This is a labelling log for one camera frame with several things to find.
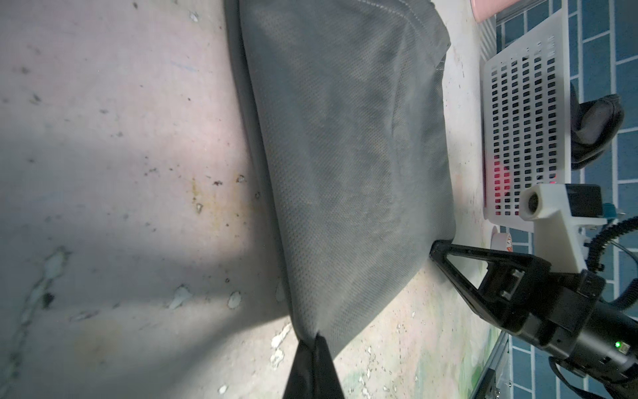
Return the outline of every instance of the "white plastic basket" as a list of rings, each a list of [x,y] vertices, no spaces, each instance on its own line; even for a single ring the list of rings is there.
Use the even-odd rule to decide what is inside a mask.
[[[486,215],[494,224],[533,231],[519,216],[520,193],[570,182],[567,34],[560,10],[484,66]]]

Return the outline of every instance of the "blue tile wall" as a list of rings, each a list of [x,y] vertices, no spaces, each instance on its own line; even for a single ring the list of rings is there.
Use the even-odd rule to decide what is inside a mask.
[[[585,101],[611,93],[609,36],[582,44],[582,91]]]
[[[594,392],[605,399],[611,399],[611,395],[607,392],[605,386],[595,379],[590,379],[590,392]]]
[[[556,397],[556,376],[549,368],[549,356],[542,350],[536,350],[534,360],[536,365],[536,397],[550,399]]]
[[[638,278],[638,265],[624,252],[618,254],[618,263],[618,271],[620,274],[620,285],[618,287],[620,292],[623,292],[634,278]],[[625,310],[625,314],[638,317],[638,304]]]
[[[638,59],[616,66],[618,94],[625,109],[624,128],[638,127]]]
[[[516,399],[531,399],[531,393],[523,391],[521,388],[514,387],[514,398]]]
[[[618,179],[638,179],[638,132],[618,136]]]
[[[591,38],[609,30],[609,3],[607,0],[582,2],[582,38]]]
[[[531,389],[531,360],[530,354],[520,350],[512,351],[514,362],[514,381],[520,386]]]
[[[605,151],[600,158],[585,167],[585,183],[597,184],[602,192],[602,202],[612,202],[611,151]]]
[[[618,179],[617,186],[618,208],[627,214],[627,217],[638,215],[638,24],[635,16],[638,15],[637,0],[614,0],[613,15],[615,21],[615,34],[610,32],[611,20],[609,15],[610,0],[568,0],[568,12],[574,13],[568,20],[569,31],[569,51],[570,51],[570,76],[574,77],[570,82],[574,85],[576,93],[582,95],[584,101],[595,100],[599,97],[610,94],[616,90],[621,96],[621,103],[625,109],[625,120],[623,131],[617,138],[617,162]],[[578,11],[579,4],[582,6],[581,26],[579,26]],[[549,9],[547,1],[540,3],[534,8],[527,9],[528,30],[537,26],[547,18],[548,14],[561,8],[560,0],[553,0],[552,10]],[[505,45],[511,44],[524,32],[523,15],[519,15],[512,20],[502,24],[505,28]],[[501,31],[497,28],[497,47],[501,50]],[[582,45],[582,65],[579,66],[579,29]],[[612,43],[615,43],[615,61],[611,54]],[[615,72],[615,87],[612,86],[613,74]],[[579,92],[579,83],[582,84],[582,93]],[[612,181],[612,152],[608,149],[599,159],[588,165],[584,170],[584,181],[582,183],[597,184],[602,189],[604,202],[613,202],[613,181]],[[580,182],[580,172],[572,171],[572,182]],[[515,243],[527,243],[527,232],[514,229],[501,228],[502,232],[508,230]],[[593,237],[600,232],[598,230],[587,231],[589,237]],[[620,239],[621,244],[628,248],[638,248],[638,232],[628,234]],[[533,252],[533,240],[528,243]],[[528,253],[528,245],[514,246],[515,252]],[[601,257],[601,263],[605,265],[605,270],[600,276],[606,280],[614,281],[614,249],[609,247]],[[618,252],[618,276],[619,291],[622,292],[629,282],[638,277],[638,267],[633,259],[622,251]],[[614,299],[614,284],[608,283],[603,291],[603,298],[607,301]],[[627,314],[638,317],[638,305],[630,308]],[[527,351],[532,348],[526,342],[512,337],[513,347],[518,347]],[[522,386],[521,389],[514,386],[514,398],[531,398],[532,395],[527,389],[531,389],[531,380],[535,381],[535,397],[539,399],[556,398],[556,377],[552,373],[547,363],[547,354],[541,350],[534,351],[535,373],[531,374],[531,355],[520,350],[513,350],[512,364],[514,370],[514,383]],[[562,370],[565,377],[575,386],[582,388],[584,380]],[[587,379],[588,389],[604,398],[609,398],[603,385],[591,378]],[[559,383],[561,399],[577,399],[576,394],[571,392],[564,384]]]
[[[616,59],[618,61],[638,54],[638,1],[616,0]]]
[[[614,300],[614,286],[611,284],[607,284],[605,286],[605,290],[602,292],[602,299],[606,300],[607,302],[613,301]]]
[[[501,52],[501,50],[503,50],[503,35],[501,27],[498,26],[496,28],[496,52]]]
[[[569,18],[569,75],[578,75],[578,18]]]
[[[549,16],[549,2],[544,1],[538,6],[527,11],[527,30],[531,31],[533,27],[543,22]]]
[[[566,380],[569,381],[571,385],[575,386],[576,388],[582,389],[582,378],[578,377],[575,374],[572,374],[571,372],[568,372],[564,368],[560,368],[560,371],[563,373]],[[561,399],[581,399],[580,396],[575,394],[571,389],[567,387],[567,385],[563,383],[560,384],[560,398]]]
[[[526,350],[530,350],[530,348],[531,348],[530,345],[527,342],[525,342],[525,341],[523,341],[521,339],[518,339],[515,336],[512,337],[512,345],[514,345],[515,347],[521,348],[521,349],[526,349]]]
[[[516,253],[529,253],[530,252],[526,245],[525,246],[523,246],[523,245],[514,245],[514,246],[512,246],[512,249]]]
[[[510,229],[510,235],[512,236],[512,242],[514,243],[526,243],[528,239],[528,234],[526,231]]]
[[[618,185],[618,207],[629,216],[638,215],[638,183]],[[638,248],[638,232],[620,237],[620,243],[627,248]]]
[[[505,23],[505,46],[512,43],[523,35],[524,21],[523,15],[514,17]]]

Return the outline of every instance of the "concrete floor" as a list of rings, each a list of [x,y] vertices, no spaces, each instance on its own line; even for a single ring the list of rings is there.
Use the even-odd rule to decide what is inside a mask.
[[[479,31],[435,4],[456,241],[487,246]],[[297,341],[222,2],[6,0],[0,54],[0,398],[280,398]],[[465,398],[496,335],[426,264],[336,366],[348,398]]]

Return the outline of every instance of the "pink object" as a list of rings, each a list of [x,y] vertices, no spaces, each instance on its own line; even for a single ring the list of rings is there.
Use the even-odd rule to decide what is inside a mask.
[[[492,15],[503,11],[518,0],[470,0],[472,12],[477,22],[483,22]]]

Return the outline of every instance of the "gray cloth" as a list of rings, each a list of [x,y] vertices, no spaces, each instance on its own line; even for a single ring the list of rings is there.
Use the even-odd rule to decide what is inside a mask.
[[[572,169],[582,169],[609,147],[623,125],[625,111],[618,94],[579,104],[571,85]]]
[[[424,0],[240,0],[238,20],[228,4],[295,332],[311,347],[320,333],[336,356],[433,241],[454,237],[441,91],[449,37]]]

